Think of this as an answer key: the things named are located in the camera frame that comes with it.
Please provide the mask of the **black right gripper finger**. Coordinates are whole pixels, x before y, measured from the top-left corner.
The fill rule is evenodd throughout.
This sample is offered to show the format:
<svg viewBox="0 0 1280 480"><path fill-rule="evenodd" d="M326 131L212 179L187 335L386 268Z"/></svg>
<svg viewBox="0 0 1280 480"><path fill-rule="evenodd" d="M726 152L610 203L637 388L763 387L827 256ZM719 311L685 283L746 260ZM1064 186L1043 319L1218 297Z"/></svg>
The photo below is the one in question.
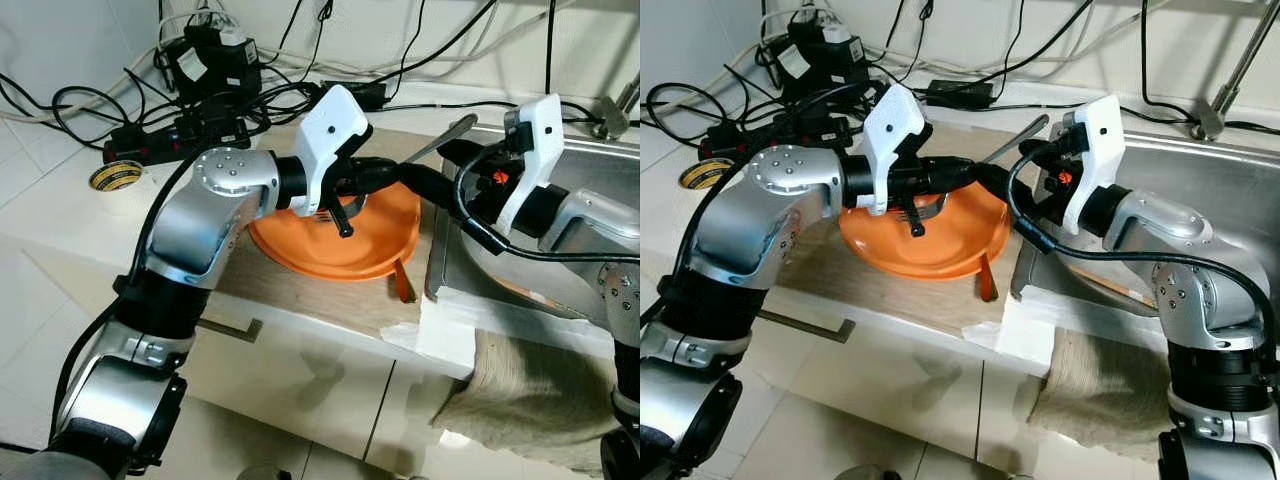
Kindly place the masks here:
<svg viewBox="0 0 1280 480"><path fill-rule="evenodd" d="M991 196L1010 205L1009 170L969 170L968 175Z"/></svg>
<svg viewBox="0 0 1280 480"><path fill-rule="evenodd" d="M1018 143L1018 157L1019 160L1027 159L1025 168L1029 165L1037 165L1041 169L1051 169L1056 163L1056 145L1055 142L1047 140L1029 138L1023 140Z"/></svg>
<svg viewBox="0 0 1280 480"><path fill-rule="evenodd" d="M399 182L445 211L453 210L453 180L431 168L401 168Z"/></svg>
<svg viewBox="0 0 1280 480"><path fill-rule="evenodd" d="M476 157L480 163L474 165L472 172L480 173L483 159L489 155L489 147L471 140L451 140L440 146L440 156L458 168L465 166Z"/></svg>

